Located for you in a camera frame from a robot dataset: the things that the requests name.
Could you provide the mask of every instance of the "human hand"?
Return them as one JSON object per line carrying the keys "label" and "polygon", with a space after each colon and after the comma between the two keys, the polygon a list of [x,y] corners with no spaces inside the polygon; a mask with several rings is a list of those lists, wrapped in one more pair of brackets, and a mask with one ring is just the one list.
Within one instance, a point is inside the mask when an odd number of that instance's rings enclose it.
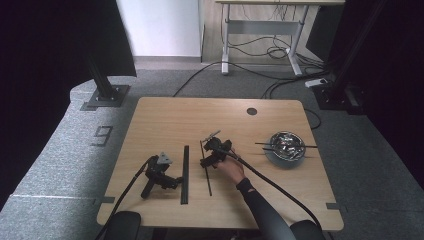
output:
{"label": "human hand", "polygon": [[237,185],[241,180],[246,178],[244,175],[243,164],[233,157],[226,156],[225,160],[214,164],[224,175],[226,175],[234,185]]}

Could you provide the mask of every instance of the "gray carpet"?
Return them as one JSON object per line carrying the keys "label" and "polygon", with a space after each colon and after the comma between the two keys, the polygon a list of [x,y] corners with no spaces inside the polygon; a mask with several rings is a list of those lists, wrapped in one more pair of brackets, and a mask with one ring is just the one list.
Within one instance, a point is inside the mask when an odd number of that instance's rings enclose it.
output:
{"label": "gray carpet", "polygon": [[[100,199],[138,99],[172,96],[195,72],[140,70],[137,78],[110,77],[112,84],[131,86],[120,108],[80,111],[96,86],[89,81],[75,87],[65,117],[0,213],[0,239],[94,239],[101,228]],[[177,97],[260,98],[274,82],[245,71],[222,76],[206,70]],[[319,110],[303,81],[279,87],[272,97],[300,100],[321,117],[313,134],[345,224],[328,239],[424,239],[424,191],[366,116]],[[311,126],[318,124],[307,116]],[[104,147],[92,145],[102,141],[94,136],[99,126],[113,127]],[[150,239],[151,229],[142,230],[140,239]]]}

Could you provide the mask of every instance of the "metal bowl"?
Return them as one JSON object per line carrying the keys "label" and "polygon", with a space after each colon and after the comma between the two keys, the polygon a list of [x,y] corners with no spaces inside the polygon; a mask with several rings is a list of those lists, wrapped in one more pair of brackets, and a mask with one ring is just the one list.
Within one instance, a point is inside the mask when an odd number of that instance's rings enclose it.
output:
{"label": "metal bowl", "polygon": [[305,159],[303,140],[291,132],[278,132],[267,141],[265,155],[279,167],[294,168]]}

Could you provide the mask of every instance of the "standing desk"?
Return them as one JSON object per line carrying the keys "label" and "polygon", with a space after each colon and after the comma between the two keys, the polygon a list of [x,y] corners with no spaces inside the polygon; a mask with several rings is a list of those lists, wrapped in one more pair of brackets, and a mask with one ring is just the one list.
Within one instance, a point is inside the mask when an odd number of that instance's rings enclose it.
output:
{"label": "standing desk", "polygon": [[[249,115],[248,108],[255,108],[257,114]],[[339,210],[328,207],[336,200],[318,149],[307,149],[304,162],[287,170],[272,164],[263,146],[255,144],[278,131],[291,131],[306,145],[316,144],[302,104],[295,100],[141,98],[106,190],[105,199],[112,201],[102,203],[98,222],[106,222],[119,196],[149,157],[165,152],[173,161],[166,175],[182,176],[184,146],[189,145],[188,204],[180,204],[181,186],[164,190],[156,185],[143,200],[140,193],[148,178],[142,174],[118,211],[140,213],[143,226],[257,228],[241,194],[213,168],[208,171],[212,189],[209,195],[205,170],[200,166],[200,140],[217,130],[221,133],[216,137],[230,139],[245,161],[307,206],[324,230],[343,228]],[[245,174],[288,224],[310,219],[299,206],[248,169]]]}
{"label": "standing desk", "polygon": [[[309,5],[342,5],[345,0],[215,0],[217,3],[225,5],[225,25],[224,25],[224,47],[222,52],[222,74],[228,74],[228,35],[229,34],[256,34],[256,35],[292,35],[293,42],[287,48],[287,56],[295,75],[302,75],[296,59],[296,48],[299,43],[300,34],[305,24]],[[245,5],[303,5],[303,14],[299,22],[294,21],[245,21],[231,20],[230,7],[232,4]]]}

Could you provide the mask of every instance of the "metal desk leg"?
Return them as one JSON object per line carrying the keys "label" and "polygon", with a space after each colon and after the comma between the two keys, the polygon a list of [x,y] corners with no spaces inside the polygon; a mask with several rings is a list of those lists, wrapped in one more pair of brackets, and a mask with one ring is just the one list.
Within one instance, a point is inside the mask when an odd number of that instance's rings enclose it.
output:
{"label": "metal desk leg", "polygon": [[296,34],[293,36],[294,39],[293,39],[291,48],[287,48],[286,50],[290,63],[292,65],[294,74],[296,75],[302,75],[302,71],[300,70],[299,64],[297,63],[297,59],[296,59],[296,48],[297,48],[297,44],[299,43],[300,34],[302,33],[303,25],[305,25],[305,19],[306,19],[306,15],[308,14],[308,9],[309,9],[308,5],[303,6],[303,16],[302,16],[302,19],[300,19],[299,21]]}
{"label": "metal desk leg", "polygon": [[229,48],[228,48],[228,24],[230,22],[230,4],[225,4],[224,7],[226,8],[226,15],[225,18],[225,25],[224,25],[224,47],[222,49],[222,75],[228,75],[228,55],[229,55]]}

